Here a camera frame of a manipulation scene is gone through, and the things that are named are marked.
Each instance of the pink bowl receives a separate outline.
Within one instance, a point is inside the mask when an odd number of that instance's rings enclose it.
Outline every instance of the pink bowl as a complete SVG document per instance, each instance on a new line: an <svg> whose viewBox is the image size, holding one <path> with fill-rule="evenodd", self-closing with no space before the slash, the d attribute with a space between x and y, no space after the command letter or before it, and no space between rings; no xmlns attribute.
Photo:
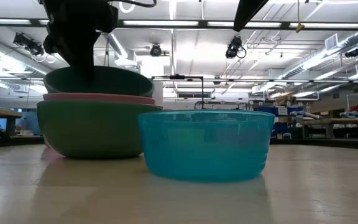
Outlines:
<svg viewBox="0 0 358 224"><path fill-rule="evenodd" d="M44 100L102 100L154 105L155 100L143 96L115 95L104 93L49 93Z"/></svg>

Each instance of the turquoise plastic bowl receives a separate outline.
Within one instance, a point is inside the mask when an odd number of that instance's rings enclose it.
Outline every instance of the turquoise plastic bowl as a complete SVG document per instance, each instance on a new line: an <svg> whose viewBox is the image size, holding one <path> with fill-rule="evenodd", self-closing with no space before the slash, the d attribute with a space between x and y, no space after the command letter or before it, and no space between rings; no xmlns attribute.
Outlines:
<svg viewBox="0 0 358 224"><path fill-rule="evenodd" d="M196 182L253 179L265 167L274 118L228 110L140 114L147 167L162 177Z"/></svg>

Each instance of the black robotic arm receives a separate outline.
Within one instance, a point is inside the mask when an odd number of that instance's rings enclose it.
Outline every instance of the black robotic arm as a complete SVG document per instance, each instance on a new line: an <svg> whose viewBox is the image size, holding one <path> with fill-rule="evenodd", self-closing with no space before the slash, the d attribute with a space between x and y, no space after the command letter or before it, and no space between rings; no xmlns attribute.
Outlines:
<svg viewBox="0 0 358 224"><path fill-rule="evenodd" d="M81 67L92 78L93 46L100 32L110 33L118 23L118 9L109 2L121 1L142 7L154 7L131 0L41 0L49 18L44 49L58 53L70 66Z"/></svg>

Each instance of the stacked bowls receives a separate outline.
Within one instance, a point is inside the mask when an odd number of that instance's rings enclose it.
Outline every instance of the stacked bowls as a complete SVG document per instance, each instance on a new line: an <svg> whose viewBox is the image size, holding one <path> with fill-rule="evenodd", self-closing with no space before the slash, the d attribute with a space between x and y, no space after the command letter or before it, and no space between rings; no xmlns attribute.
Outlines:
<svg viewBox="0 0 358 224"><path fill-rule="evenodd" d="M89 81L80 68L55 70L44 78L48 94L37 105L45 142L75 159L117 159L142 153L137 116L162 110L151 99L152 82L112 67L94 67Z"/></svg>

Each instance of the green bowl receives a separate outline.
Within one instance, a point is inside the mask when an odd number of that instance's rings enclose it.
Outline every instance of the green bowl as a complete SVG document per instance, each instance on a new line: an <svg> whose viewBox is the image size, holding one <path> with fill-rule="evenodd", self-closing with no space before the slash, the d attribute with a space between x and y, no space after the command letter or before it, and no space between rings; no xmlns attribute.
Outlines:
<svg viewBox="0 0 358 224"><path fill-rule="evenodd" d="M67 67L54 70L44 78L48 93L107 93L152 97L153 83L143 75L114 67L94 67L90 82L81 74L83 68Z"/></svg>
<svg viewBox="0 0 358 224"><path fill-rule="evenodd" d="M122 102L54 100L37 104L50 146L74 159L118 159L142 153L137 115L161 109Z"/></svg>

